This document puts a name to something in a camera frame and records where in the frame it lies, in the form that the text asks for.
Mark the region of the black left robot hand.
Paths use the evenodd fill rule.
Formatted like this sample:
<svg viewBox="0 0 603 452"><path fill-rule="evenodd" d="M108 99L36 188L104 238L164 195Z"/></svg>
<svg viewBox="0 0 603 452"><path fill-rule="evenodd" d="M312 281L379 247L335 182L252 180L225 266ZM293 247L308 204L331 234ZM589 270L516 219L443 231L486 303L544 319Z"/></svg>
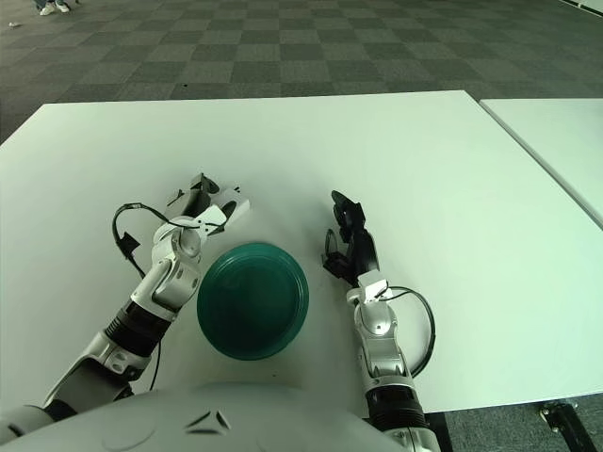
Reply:
<svg viewBox="0 0 603 452"><path fill-rule="evenodd" d="M196 218L211 205L217 205L229 219L246 202L237 187L219 186L204 173L199 173L191 180L187 190L178 189L169 197L165 215L168 218Z"/></svg>

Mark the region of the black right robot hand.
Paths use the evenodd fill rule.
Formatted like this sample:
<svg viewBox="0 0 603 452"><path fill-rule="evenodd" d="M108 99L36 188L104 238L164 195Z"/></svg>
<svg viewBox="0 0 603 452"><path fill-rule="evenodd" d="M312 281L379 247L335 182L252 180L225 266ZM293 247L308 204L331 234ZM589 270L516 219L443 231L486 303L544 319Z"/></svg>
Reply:
<svg viewBox="0 0 603 452"><path fill-rule="evenodd" d="M366 217L361 203L353 202L337 190L331 192L331 197L339 237L347 247L345 252L340 251L335 231L328 229L322 266L337 279L358 287L361 275L380 269L374 240L365 227Z"/></svg>

